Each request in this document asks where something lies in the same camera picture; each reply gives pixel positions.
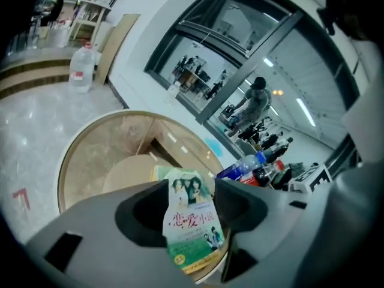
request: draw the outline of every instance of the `glass tabletop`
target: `glass tabletop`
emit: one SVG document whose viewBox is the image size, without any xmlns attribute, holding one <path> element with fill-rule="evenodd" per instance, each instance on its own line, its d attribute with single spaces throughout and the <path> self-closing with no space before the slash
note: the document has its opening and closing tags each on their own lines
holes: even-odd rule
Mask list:
<svg viewBox="0 0 384 288">
<path fill-rule="evenodd" d="M 113 112 L 84 128 L 65 153 L 58 176 L 59 209 L 149 182 L 155 165 L 200 171 L 212 194 L 213 177 L 223 169 L 204 141 L 181 124 L 149 112 Z M 191 277 L 197 281 L 206 276 L 226 250 L 227 245 L 217 260 Z"/>
</svg>

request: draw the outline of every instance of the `wooden board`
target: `wooden board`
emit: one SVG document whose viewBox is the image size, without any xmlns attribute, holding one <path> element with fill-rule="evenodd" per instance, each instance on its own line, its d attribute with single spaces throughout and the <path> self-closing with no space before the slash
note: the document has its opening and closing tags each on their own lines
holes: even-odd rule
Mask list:
<svg viewBox="0 0 384 288">
<path fill-rule="evenodd" d="M 116 26 L 116 28 L 109 35 L 105 48 L 101 54 L 101 58 L 97 67 L 95 83 L 104 84 L 108 75 L 110 66 L 117 51 L 119 50 L 125 36 L 133 27 L 136 20 L 139 18 L 139 14 L 125 14 Z"/>
</svg>

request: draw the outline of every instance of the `book cover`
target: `book cover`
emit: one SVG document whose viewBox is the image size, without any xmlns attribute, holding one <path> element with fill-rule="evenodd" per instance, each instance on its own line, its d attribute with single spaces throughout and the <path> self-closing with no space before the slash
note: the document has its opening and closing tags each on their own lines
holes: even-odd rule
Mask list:
<svg viewBox="0 0 384 288">
<path fill-rule="evenodd" d="M 212 201 L 213 180 L 196 170 L 155 166 L 153 180 L 169 180 L 169 207 L 163 235 L 174 263 L 186 274 L 219 255 L 224 234 Z"/>
</svg>

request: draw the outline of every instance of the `red label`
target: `red label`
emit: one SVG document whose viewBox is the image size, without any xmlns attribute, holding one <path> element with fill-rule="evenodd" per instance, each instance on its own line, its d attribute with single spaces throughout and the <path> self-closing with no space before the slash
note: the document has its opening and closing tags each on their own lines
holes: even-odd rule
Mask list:
<svg viewBox="0 0 384 288">
<path fill-rule="evenodd" d="M 253 176 L 251 176 L 245 180 L 240 180 L 240 182 L 242 182 L 243 184 L 254 185 L 255 187 L 259 186 L 259 183 L 257 182 L 255 177 L 253 177 Z"/>
</svg>

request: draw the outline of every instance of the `red mark on floor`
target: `red mark on floor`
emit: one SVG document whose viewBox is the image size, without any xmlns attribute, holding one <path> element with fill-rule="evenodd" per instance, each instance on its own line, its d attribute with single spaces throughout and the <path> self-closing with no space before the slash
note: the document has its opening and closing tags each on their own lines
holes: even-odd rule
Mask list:
<svg viewBox="0 0 384 288">
<path fill-rule="evenodd" d="M 28 208 L 28 210 L 31 210 L 31 207 L 29 205 L 28 196 L 26 195 L 26 189 L 25 188 L 22 188 L 21 190 L 13 193 L 13 198 L 15 199 L 20 195 L 22 195 L 24 197 L 24 201 L 25 201 L 25 204 L 26 204 L 26 207 Z"/>
</svg>

